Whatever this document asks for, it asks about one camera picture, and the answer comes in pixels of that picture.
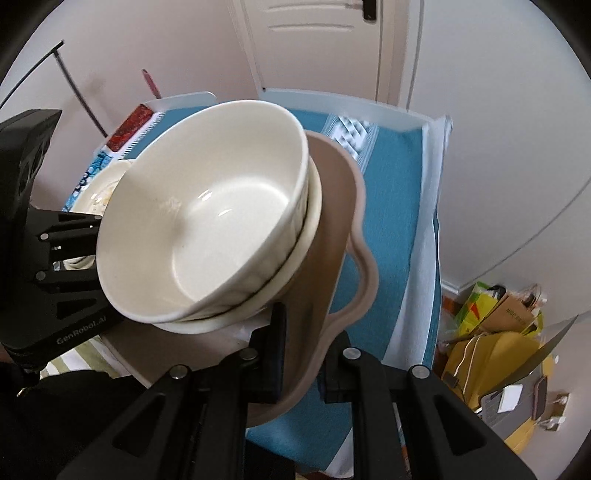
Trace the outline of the cream yellow bowl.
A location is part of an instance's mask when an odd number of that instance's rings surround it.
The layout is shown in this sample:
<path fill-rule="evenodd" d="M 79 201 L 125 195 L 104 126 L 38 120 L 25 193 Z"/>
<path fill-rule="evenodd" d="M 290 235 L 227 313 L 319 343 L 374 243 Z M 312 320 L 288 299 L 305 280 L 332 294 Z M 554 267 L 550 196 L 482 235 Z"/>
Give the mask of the cream yellow bowl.
<path fill-rule="evenodd" d="M 155 327 L 169 333 L 182 335 L 199 335 L 228 327 L 238 322 L 245 321 L 262 311 L 271 300 L 279 296 L 280 292 L 287 288 L 290 281 L 297 275 L 303 264 L 308 250 L 317 234 L 318 224 L 322 215 L 322 182 L 318 168 L 314 160 L 308 162 L 308 209 L 304 217 L 304 224 L 300 236 L 294 245 L 290 256 L 270 278 L 263 288 L 249 297 L 245 302 L 235 308 L 211 318 L 197 320 L 183 320 L 156 324 Z"/>

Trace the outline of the pink handled bowl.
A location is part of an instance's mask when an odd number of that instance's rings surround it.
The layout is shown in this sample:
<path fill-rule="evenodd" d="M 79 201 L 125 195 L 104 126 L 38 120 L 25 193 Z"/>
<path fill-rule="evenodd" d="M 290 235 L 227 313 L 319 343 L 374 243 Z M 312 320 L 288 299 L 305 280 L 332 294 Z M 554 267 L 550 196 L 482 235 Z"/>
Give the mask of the pink handled bowl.
<path fill-rule="evenodd" d="M 377 262 L 363 238 L 363 175 L 334 140 L 315 132 L 307 136 L 322 184 L 320 224 L 294 279 L 276 297 L 287 307 L 283 392 L 276 404 L 249 406 L 250 427 L 273 421 L 303 399 L 335 337 L 369 311 L 379 286 Z M 100 338 L 149 387 L 174 364 L 194 370 L 218 364 L 269 322 L 270 310 L 263 309 L 216 331 L 187 335 L 124 320 Z"/>

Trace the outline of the white duck cartoon plate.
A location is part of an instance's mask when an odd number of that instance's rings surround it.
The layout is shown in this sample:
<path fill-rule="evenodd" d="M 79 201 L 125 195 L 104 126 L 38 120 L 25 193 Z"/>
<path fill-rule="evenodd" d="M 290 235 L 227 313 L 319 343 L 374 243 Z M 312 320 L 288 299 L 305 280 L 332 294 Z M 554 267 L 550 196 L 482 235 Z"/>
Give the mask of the white duck cartoon plate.
<path fill-rule="evenodd" d="M 116 186 L 131 166 L 132 161 L 129 160 L 111 161 L 74 191 L 66 210 L 102 217 Z"/>

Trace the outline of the white ribbed bowl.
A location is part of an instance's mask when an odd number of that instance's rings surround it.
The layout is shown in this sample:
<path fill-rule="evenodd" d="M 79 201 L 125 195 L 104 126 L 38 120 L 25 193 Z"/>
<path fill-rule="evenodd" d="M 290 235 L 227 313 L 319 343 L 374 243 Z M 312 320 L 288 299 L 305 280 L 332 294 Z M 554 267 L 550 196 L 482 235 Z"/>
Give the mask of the white ribbed bowl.
<path fill-rule="evenodd" d="M 294 250 L 308 207 L 304 127 L 266 101 L 217 104 L 151 142 L 117 184 L 98 230 L 102 291 L 146 324 L 238 306 Z"/>

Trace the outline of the yellow paper bag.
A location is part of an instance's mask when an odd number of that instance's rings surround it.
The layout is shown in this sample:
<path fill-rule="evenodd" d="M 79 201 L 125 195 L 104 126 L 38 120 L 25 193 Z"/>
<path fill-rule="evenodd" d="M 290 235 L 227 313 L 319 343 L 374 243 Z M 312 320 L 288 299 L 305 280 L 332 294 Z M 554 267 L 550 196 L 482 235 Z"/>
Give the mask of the yellow paper bag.
<path fill-rule="evenodd" d="M 540 349 L 537 340 L 515 332 L 479 335 L 456 343 L 441 374 L 443 382 L 517 454 L 528 445 L 546 409 L 554 359 L 548 355 L 528 365 L 514 383 L 507 380 Z"/>

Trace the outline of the teal woven tablecloth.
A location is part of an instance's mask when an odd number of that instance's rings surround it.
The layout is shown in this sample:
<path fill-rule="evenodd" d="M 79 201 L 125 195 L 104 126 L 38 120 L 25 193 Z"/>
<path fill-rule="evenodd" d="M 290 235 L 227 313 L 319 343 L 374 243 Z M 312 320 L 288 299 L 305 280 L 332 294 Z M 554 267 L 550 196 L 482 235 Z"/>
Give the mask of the teal woven tablecloth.
<path fill-rule="evenodd" d="M 380 274 L 369 312 L 349 328 L 353 344 L 385 364 L 431 366 L 441 310 L 437 204 L 451 125 L 383 103 L 304 93 L 287 100 L 305 129 L 338 142 L 363 172 L 363 234 Z M 249 440 L 335 478 L 353 474 L 349 406 L 322 402 L 311 386 L 290 412 Z"/>

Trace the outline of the brown paper bag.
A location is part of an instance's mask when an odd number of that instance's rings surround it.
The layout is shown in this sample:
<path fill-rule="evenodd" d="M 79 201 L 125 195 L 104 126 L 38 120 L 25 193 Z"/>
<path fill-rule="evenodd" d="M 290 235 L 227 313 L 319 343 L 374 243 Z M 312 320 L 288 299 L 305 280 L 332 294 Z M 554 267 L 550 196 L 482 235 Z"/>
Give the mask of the brown paper bag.
<path fill-rule="evenodd" d="M 536 336 L 544 328 L 542 307 L 546 302 L 547 297 L 537 283 L 520 291 L 506 290 L 477 329 L 487 334 L 514 332 Z"/>

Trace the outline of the red rectangular box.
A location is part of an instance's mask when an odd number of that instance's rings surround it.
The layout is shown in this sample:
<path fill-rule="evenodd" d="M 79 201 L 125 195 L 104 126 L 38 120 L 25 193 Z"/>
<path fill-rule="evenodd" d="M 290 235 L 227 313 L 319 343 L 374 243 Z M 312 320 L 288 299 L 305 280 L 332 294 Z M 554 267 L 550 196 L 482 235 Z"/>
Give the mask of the red rectangular box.
<path fill-rule="evenodd" d="M 112 152 L 118 152 L 153 114 L 154 111 L 145 104 L 138 105 L 109 137 L 106 147 Z"/>

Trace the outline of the black metal stand pole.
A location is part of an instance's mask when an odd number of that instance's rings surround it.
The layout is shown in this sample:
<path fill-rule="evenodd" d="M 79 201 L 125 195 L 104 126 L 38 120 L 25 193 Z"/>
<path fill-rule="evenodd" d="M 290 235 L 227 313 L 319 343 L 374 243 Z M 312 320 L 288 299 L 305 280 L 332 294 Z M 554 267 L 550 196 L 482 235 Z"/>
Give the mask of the black metal stand pole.
<path fill-rule="evenodd" d="M 61 108 L 65 120 L 80 121 L 97 139 L 107 137 L 107 127 L 88 98 L 90 91 L 75 79 L 67 63 L 70 45 L 64 38 L 45 45 L 29 43 L 13 59 L 1 80 L 1 119 L 27 108 Z"/>

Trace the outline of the white door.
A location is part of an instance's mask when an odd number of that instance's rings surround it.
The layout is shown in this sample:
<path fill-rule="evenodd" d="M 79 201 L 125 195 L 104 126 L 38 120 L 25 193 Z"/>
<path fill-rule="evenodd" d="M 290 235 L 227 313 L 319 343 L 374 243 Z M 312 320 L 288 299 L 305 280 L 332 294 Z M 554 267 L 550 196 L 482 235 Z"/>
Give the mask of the white door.
<path fill-rule="evenodd" d="M 229 1 L 256 91 L 310 90 L 401 103 L 412 1 L 378 1 L 375 23 L 346 1 Z"/>

